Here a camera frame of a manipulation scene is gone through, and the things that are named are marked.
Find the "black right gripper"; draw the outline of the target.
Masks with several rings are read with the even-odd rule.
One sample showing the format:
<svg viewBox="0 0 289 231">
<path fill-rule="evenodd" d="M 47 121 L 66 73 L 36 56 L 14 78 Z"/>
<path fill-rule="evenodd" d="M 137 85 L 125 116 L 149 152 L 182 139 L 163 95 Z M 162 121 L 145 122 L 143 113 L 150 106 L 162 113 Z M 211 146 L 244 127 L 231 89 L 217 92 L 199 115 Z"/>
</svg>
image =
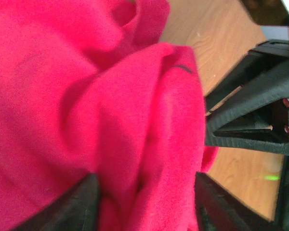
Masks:
<svg viewBox="0 0 289 231">
<path fill-rule="evenodd" d="M 207 146 L 282 154 L 276 205 L 289 231 L 289 41 L 258 44 L 206 96 Z"/>
</svg>

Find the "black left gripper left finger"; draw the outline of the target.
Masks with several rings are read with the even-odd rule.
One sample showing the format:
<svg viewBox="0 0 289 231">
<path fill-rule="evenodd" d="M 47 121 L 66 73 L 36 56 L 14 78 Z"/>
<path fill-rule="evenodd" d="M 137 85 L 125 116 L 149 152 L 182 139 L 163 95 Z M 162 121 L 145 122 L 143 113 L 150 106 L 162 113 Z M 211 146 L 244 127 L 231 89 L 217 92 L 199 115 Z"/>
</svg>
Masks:
<svg viewBox="0 0 289 231">
<path fill-rule="evenodd" d="M 89 174 L 50 206 L 15 227 L 14 231 L 96 231 L 100 189 Z"/>
</svg>

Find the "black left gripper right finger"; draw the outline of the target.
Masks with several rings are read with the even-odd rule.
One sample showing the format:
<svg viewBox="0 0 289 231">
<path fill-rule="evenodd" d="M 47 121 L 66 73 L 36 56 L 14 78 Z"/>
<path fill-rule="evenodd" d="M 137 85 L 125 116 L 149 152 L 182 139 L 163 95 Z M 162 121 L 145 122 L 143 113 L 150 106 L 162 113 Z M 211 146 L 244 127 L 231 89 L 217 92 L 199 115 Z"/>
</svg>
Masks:
<svg viewBox="0 0 289 231">
<path fill-rule="evenodd" d="M 262 218 L 205 173 L 195 181 L 196 216 L 200 231 L 207 221 L 217 231 L 273 231 L 275 225 Z"/>
</svg>

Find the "red t-shirt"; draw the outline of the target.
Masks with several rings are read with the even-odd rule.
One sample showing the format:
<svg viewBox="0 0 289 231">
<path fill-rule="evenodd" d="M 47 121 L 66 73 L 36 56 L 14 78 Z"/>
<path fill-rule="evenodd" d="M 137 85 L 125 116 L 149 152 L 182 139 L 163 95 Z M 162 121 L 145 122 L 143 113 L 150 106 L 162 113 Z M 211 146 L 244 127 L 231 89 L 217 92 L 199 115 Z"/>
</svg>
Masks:
<svg viewBox="0 0 289 231">
<path fill-rule="evenodd" d="M 65 231 L 196 231 L 205 105 L 165 0 L 0 0 L 0 231 L 93 175 Z"/>
</svg>

